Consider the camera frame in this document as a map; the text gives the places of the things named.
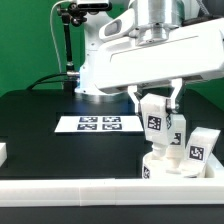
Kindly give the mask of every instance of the green wall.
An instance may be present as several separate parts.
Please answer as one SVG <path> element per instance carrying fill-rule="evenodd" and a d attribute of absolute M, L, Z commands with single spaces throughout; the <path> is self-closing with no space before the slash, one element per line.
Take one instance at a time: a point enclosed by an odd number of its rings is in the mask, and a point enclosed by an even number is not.
<path fill-rule="evenodd" d="M 25 89 L 38 78 L 58 73 L 58 64 L 52 42 L 49 17 L 56 0 L 1 0 L 0 13 L 0 95 L 10 90 Z M 123 11 L 116 5 L 113 17 Z M 56 38 L 60 55 L 65 59 L 63 27 L 54 14 Z M 84 60 L 82 28 L 71 28 L 73 58 L 78 68 Z M 190 85 L 224 110 L 224 80 Z M 61 88 L 60 84 L 38 88 Z"/>

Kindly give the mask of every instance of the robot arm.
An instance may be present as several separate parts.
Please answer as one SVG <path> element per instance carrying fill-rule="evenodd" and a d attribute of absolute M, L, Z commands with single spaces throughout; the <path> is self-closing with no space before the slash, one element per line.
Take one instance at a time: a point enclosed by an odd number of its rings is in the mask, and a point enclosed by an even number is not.
<path fill-rule="evenodd" d="M 187 2 L 189 17 L 199 8 L 190 12 Z M 131 1 L 123 15 L 100 30 L 105 43 L 95 60 L 96 87 L 110 92 L 170 85 L 177 78 L 190 83 L 223 77 L 224 19 L 181 27 L 183 11 L 179 0 Z"/>

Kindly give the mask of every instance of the cable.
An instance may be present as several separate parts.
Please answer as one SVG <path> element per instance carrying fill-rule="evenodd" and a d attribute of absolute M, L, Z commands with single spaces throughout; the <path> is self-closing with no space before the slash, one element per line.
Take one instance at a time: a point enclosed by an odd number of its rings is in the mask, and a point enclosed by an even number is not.
<path fill-rule="evenodd" d="M 52 35 L 52 38 L 53 38 L 53 43 L 54 43 L 54 48 L 55 48 L 56 55 L 57 55 L 58 67 L 59 67 L 59 72 L 60 72 L 60 73 L 62 73 L 62 65 L 61 65 L 61 58 L 60 58 L 60 54 L 59 54 L 59 50 L 58 50 L 58 45 L 57 45 L 56 37 L 55 37 L 55 34 L 54 34 L 53 12 L 54 12 L 54 9 L 55 9 L 59 4 L 62 4 L 62 3 L 68 3 L 68 2 L 74 2 L 74 0 L 63 0 L 63 1 L 56 2 L 56 3 L 53 5 L 53 7 L 51 8 L 51 14 L 50 14 L 51 35 Z"/>
<path fill-rule="evenodd" d="M 38 79 L 32 85 L 28 86 L 26 88 L 26 90 L 32 90 L 34 86 L 39 85 L 40 83 L 46 83 L 46 82 L 42 82 L 42 81 L 47 80 L 47 79 L 51 79 L 51 78 L 55 78 L 55 77 L 59 77 L 59 76 L 67 76 L 67 74 L 66 73 L 60 73 L 60 74 L 53 74 L 53 75 L 45 76 L 43 78 Z"/>
<path fill-rule="evenodd" d="M 202 2 L 202 0 L 196 0 L 198 5 L 200 6 L 202 12 L 205 14 L 205 15 L 210 15 L 209 11 L 207 10 L 207 8 L 205 7 L 204 3 Z"/>
<path fill-rule="evenodd" d="M 26 90 L 32 90 L 35 86 L 37 85 L 42 85 L 42 84 L 49 84 L 49 83 L 57 83 L 57 82 L 74 82 L 74 80 L 56 80 L 56 81 L 46 81 L 46 82 L 35 82 L 34 84 L 30 85 L 29 87 L 26 88 Z"/>
<path fill-rule="evenodd" d="M 185 20 L 185 21 L 183 21 L 182 26 L 191 26 L 191 25 L 195 25 L 198 23 L 203 23 L 203 22 L 207 22 L 207 21 L 211 21 L 211 20 L 215 20 L 215 19 L 220 19 L 220 18 L 223 18 L 223 16 L 204 15 L 202 17 Z"/>

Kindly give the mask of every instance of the black tabletop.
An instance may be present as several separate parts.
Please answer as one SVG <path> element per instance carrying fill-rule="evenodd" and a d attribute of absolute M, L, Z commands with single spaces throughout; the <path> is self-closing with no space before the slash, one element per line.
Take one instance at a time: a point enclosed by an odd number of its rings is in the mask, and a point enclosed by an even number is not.
<path fill-rule="evenodd" d="M 220 129 L 214 153 L 224 160 L 224 112 L 186 91 L 181 113 L 194 128 Z M 1 179 L 140 178 L 150 151 L 143 132 L 55 134 L 62 115 L 134 115 L 129 99 L 96 104 L 63 91 L 13 91 L 0 98 L 0 140 L 8 159 Z M 223 223 L 224 205 L 0 208 L 1 223 Z"/>

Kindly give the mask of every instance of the white base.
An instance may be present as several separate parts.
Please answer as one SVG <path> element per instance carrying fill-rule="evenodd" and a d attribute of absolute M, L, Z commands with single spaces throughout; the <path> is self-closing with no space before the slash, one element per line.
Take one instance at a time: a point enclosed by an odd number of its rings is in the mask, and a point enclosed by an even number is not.
<path fill-rule="evenodd" d="M 206 178 L 0 181 L 0 207 L 224 204 L 223 179 L 211 155 Z"/>

